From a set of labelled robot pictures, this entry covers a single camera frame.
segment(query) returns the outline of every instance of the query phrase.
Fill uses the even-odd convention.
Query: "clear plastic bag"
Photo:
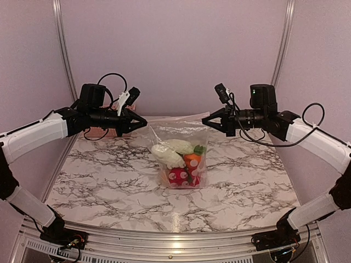
[[[207,181],[207,113],[149,122],[149,150],[160,165],[159,177],[169,188],[199,188]]]

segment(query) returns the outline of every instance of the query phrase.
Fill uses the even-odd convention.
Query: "lavender wall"
[[[71,103],[51,1],[1,1],[0,133]],[[10,167],[20,184],[41,197],[66,144],[56,141]],[[0,201],[0,261],[8,262],[22,217]]]
[[[350,141],[351,2],[298,0],[277,97],[281,110],[302,113],[311,102],[325,106],[322,128]],[[308,119],[318,122],[320,112]],[[334,185],[339,175],[326,163],[295,147],[280,149],[294,188],[305,203]],[[339,211],[320,229],[332,263],[351,261],[351,212]]]
[[[273,74],[286,1],[63,1],[76,86],[119,72],[141,90],[144,115],[220,108],[223,82],[248,106],[249,85]],[[122,81],[104,84],[115,96]]]

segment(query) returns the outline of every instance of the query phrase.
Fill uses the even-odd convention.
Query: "black cable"
[[[88,141],[98,141],[98,140],[101,140],[102,138],[104,138],[104,137],[109,133],[109,129],[107,128],[107,129],[106,129],[106,133],[105,133],[103,136],[101,136],[100,138],[98,138],[98,139],[89,139],[89,138],[86,137],[86,135],[87,135],[87,133],[90,132],[90,130],[91,130],[91,128],[89,128],[89,129],[84,133],[84,138],[85,138],[86,140],[88,140]]]
[[[304,110],[304,113],[306,112],[306,109],[309,109],[311,106],[313,105],[318,105],[322,108],[322,117],[321,117],[321,120],[319,121],[319,123],[317,124],[317,126],[319,126],[323,120],[324,120],[324,116],[325,116],[325,111],[324,111],[324,107],[322,104],[319,104],[319,103],[316,103],[316,104],[310,104],[308,105],[305,110]],[[266,144],[264,142],[260,142],[258,140],[255,140],[253,137],[249,136],[248,133],[245,131],[245,129],[243,128],[237,114],[235,115],[235,118],[237,120],[237,122],[239,123],[239,126],[242,130],[242,132],[246,135],[246,137],[248,137],[252,142],[256,142],[257,144],[261,144],[261,145],[264,145],[264,146],[268,146],[268,147],[276,147],[276,148],[285,148],[285,147],[292,147],[292,146],[296,146],[298,145],[300,142],[302,142],[303,140],[305,140],[308,136],[310,136],[313,132],[315,132],[317,130],[317,127],[316,128],[313,128],[306,136],[304,136],[303,138],[301,138],[300,140],[292,143],[292,144]]]
[[[81,258],[81,249],[77,245],[75,245],[75,246],[78,249],[78,257],[77,257],[77,259],[75,261],[73,261],[71,263],[77,263],[79,261],[79,259]]]
[[[238,107],[238,105],[235,103],[235,98],[234,98],[234,93],[231,92],[229,93],[229,98],[231,100],[231,102],[233,103],[233,107],[235,107],[238,111],[240,111],[240,108]]]
[[[111,104],[113,104],[114,103],[114,96],[112,95],[111,91],[108,88],[105,88],[105,91],[111,99]]]
[[[241,137],[242,139],[244,139],[245,141],[252,142],[251,140],[247,140],[246,138],[244,138],[244,137],[242,136],[242,134],[241,134],[241,131],[242,131],[242,130],[240,129],[240,131],[239,131],[240,137]],[[261,140],[263,140],[263,139],[265,138],[265,132],[264,132],[264,130],[261,129],[261,131],[262,131],[262,133],[263,133],[263,136],[262,136],[261,138],[257,139],[258,141],[261,141]]]
[[[307,230],[308,230],[307,243],[306,243],[305,247],[302,249],[302,251],[300,252],[300,254],[298,254],[295,258],[293,258],[292,260],[290,260],[290,262],[293,262],[293,261],[297,260],[297,258],[300,257],[300,256],[302,255],[302,253],[304,253],[304,251],[305,251],[305,250],[307,249],[307,247],[308,247],[309,240],[310,240],[310,238],[311,238],[311,233],[310,233],[310,230],[309,230],[308,225],[306,225],[306,227],[307,227]]]
[[[100,84],[100,82],[101,82],[104,78],[106,78],[107,76],[110,76],[110,75],[119,76],[120,78],[123,79],[123,81],[124,81],[124,92],[126,92],[126,91],[127,91],[127,88],[128,88],[127,81],[126,81],[126,79],[125,79],[121,74],[118,74],[118,73],[114,73],[114,72],[113,72],[113,73],[108,73],[108,74],[103,75],[103,76],[101,77],[101,79],[99,79],[98,85]]]
[[[311,106],[314,106],[314,105],[320,106],[320,104],[317,103],[317,102],[316,102],[316,103],[312,103],[312,104],[308,105],[308,106],[305,108],[305,110],[303,111],[303,113],[302,113],[302,121],[303,121],[307,126],[310,126],[310,127],[313,127],[313,125],[310,124],[310,123],[308,123],[308,122],[305,120],[304,116],[305,116],[306,110],[307,110],[308,108],[310,108]],[[327,136],[333,138],[334,140],[336,140],[336,141],[342,143],[343,145],[348,146],[349,148],[351,148],[351,146],[350,146],[350,145],[347,145],[347,143],[344,142],[343,140],[341,140],[341,139],[339,139],[339,138],[337,138],[337,137],[335,137],[335,136],[333,136],[333,135],[327,133],[326,131],[324,131],[324,130],[322,130],[322,129],[320,129],[320,128],[317,128],[317,130],[320,131],[321,133],[324,133],[325,135],[327,135]]]
[[[40,234],[42,234],[42,235],[44,235],[44,236],[47,236],[47,235],[39,228],[37,221],[36,221],[34,218],[32,218],[31,216],[29,216],[29,217],[33,220],[34,225],[35,225],[36,229],[40,232]]]

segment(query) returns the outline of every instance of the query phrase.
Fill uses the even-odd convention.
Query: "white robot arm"
[[[128,95],[120,96],[126,99],[119,101],[118,110],[112,110],[112,105],[108,108],[102,107],[105,92],[110,93],[103,85],[85,84],[79,100],[71,107],[52,111],[43,119],[0,134],[0,198],[9,202],[20,213],[32,217],[35,223],[40,223],[43,226],[43,240],[67,245],[75,240],[76,235],[86,239],[86,233],[66,229],[64,220],[53,209],[19,185],[9,165],[20,156],[48,142],[73,136],[91,127],[113,128],[121,136],[147,125],[145,119],[126,108],[139,96],[140,91],[137,88],[133,87],[122,93]],[[83,241],[76,245],[84,248]]]
[[[290,111],[278,112],[275,89],[272,85],[250,86],[250,105],[253,109],[249,110],[240,110],[235,103],[234,94],[224,85],[217,85],[215,90],[221,102],[227,106],[202,119],[203,124],[226,133],[227,136],[235,136],[236,129],[240,129],[251,141],[265,146],[299,145],[323,159],[341,174],[329,192],[286,213],[277,222],[277,230],[253,235],[252,243],[258,251],[290,245],[296,240],[300,241],[298,233],[300,227],[322,220],[339,209],[351,208],[351,147],[348,143],[319,129],[317,125],[305,122],[303,118]],[[220,123],[211,121],[216,118],[220,118]],[[290,144],[272,145],[255,140],[246,133],[246,130],[254,127],[262,128],[272,136]]]

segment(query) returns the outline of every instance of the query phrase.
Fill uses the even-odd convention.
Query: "marble pattern table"
[[[250,134],[259,138],[261,131]],[[210,129],[207,167],[205,188],[171,190],[159,184],[158,166],[143,136],[79,138],[47,204],[68,221],[165,232],[270,226],[299,206],[274,148]]]

